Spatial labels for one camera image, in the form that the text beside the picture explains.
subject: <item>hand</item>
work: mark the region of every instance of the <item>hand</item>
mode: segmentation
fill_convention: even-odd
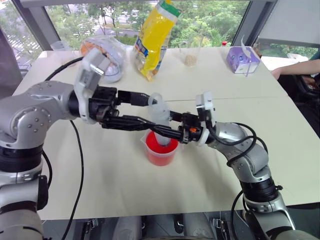
[[[275,70],[273,70],[271,72],[271,74],[273,75],[273,77],[278,80],[280,75],[281,75],[281,67],[276,68]]]

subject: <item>clear plastic cup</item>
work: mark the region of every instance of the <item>clear plastic cup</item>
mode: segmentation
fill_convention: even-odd
[[[160,145],[155,133],[151,130],[146,131],[141,142],[145,144],[148,160],[156,166],[166,166],[171,163],[179,147],[179,142],[176,139],[172,139],[168,146]]]
[[[61,65],[64,65],[68,62],[70,62],[73,59],[76,59],[77,56],[73,52],[73,49],[69,46],[69,44],[66,41],[56,41],[53,44],[50,44],[53,53],[59,63]]]
[[[204,36],[193,32],[186,41],[179,43],[181,61],[187,67],[194,67],[197,63]]]

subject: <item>plastic tube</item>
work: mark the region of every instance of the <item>plastic tube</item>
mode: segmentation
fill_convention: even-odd
[[[167,103],[163,100],[159,93],[155,92],[149,97],[148,105],[148,110],[152,121],[159,125],[169,126],[170,110],[167,106]],[[161,136],[157,133],[155,133],[155,138],[158,144],[162,146],[167,146],[171,141],[170,138]]]

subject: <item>plastic bag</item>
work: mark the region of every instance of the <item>plastic bag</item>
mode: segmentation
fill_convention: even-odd
[[[134,47],[134,63],[151,81],[158,72],[168,47],[170,32],[181,11],[170,0],[161,0],[143,24]]]
[[[126,51],[120,47],[113,36],[93,36],[83,41],[80,47],[81,55],[86,55],[92,48],[99,49],[110,59],[111,64],[104,74],[107,83],[119,81],[124,71]]]

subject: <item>table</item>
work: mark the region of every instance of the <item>table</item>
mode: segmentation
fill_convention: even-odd
[[[151,95],[157,91],[166,101],[194,100],[204,91],[212,91],[214,99],[284,97],[287,93],[280,87],[271,73],[260,64],[254,74],[233,74],[225,58],[228,47],[208,47],[200,50],[197,67],[186,67],[179,60],[179,49],[168,49],[159,73],[153,82],[147,80],[131,64],[127,50],[124,76],[119,82],[103,84],[120,90],[144,92]],[[18,91],[43,81],[60,66],[52,51],[44,52],[24,77]],[[79,64],[65,69],[52,80],[73,84]]]
[[[209,48],[210,51],[216,52],[217,49]],[[57,67],[52,53],[44,52],[15,94],[42,81]],[[66,69],[55,80],[72,83],[78,67]],[[190,68],[190,71],[196,71],[196,68]],[[147,83],[132,70],[132,82],[126,76],[112,85],[146,93],[157,90],[170,100],[168,104],[172,110],[195,114],[194,96],[210,90],[211,85],[203,89],[202,85],[183,88],[183,79],[178,79],[180,84],[167,88],[165,81],[168,79],[164,76],[162,78],[166,80],[160,79],[161,74],[153,83]],[[271,79],[263,64],[255,74],[264,79],[263,86],[254,85],[254,88],[251,85],[251,90],[246,85],[250,78],[230,74],[233,77],[230,81],[234,82],[230,85],[230,92],[235,95],[224,88],[227,81],[212,79],[213,83],[220,82],[219,88],[212,87],[215,98],[221,98],[214,100],[218,121],[245,123],[266,142],[272,177],[276,185],[284,187],[281,193],[287,205],[319,202],[320,140],[278,83]],[[200,82],[208,83],[203,78],[198,79],[197,83]],[[119,110],[120,115],[148,118],[145,107],[124,104]],[[170,165],[157,167],[145,157],[140,142],[143,132],[101,129],[98,124],[86,125],[80,119],[75,124],[79,129],[85,169],[75,219],[229,210],[241,190],[233,170],[226,166],[225,158],[207,146],[184,145]],[[49,129],[44,150],[51,160],[53,179],[48,204],[39,215],[43,220],[69,219],[79,189],[81,165],[76,135],[68,121],[58,121]],[[48,175],[45,164],[43,172]],[[240,202],[236,208],[242,208]]]

